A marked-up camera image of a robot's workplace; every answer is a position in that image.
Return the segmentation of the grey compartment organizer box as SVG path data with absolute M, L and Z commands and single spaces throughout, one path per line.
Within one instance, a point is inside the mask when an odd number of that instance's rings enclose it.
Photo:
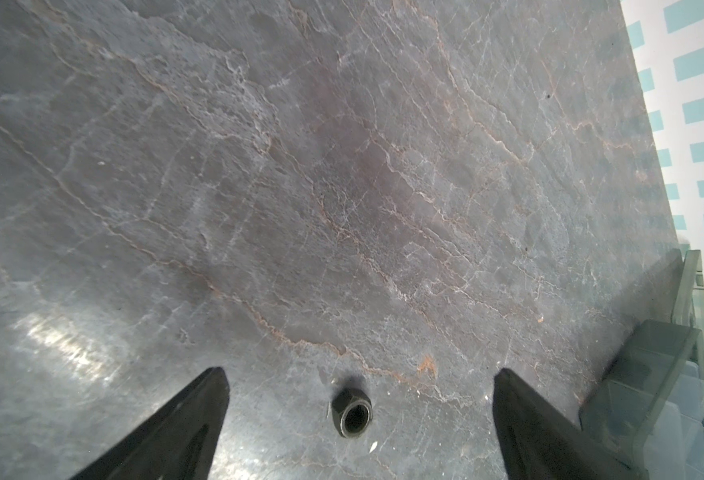
M 704 479 L 704 278 L 686 253 L 672 314 L 646 320 L 579 411 L 582 431 L 637 479 Z

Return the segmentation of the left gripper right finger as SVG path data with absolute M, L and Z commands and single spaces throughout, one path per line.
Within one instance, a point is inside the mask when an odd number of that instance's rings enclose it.
M 494 377 L 493 420 L 510 479 L 634 479 L 513 370 Z

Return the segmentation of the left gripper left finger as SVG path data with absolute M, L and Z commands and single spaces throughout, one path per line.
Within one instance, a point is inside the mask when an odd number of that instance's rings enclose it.
M 77 479 L 207 479 L 229 406 L 221 367 L 203 371 Z

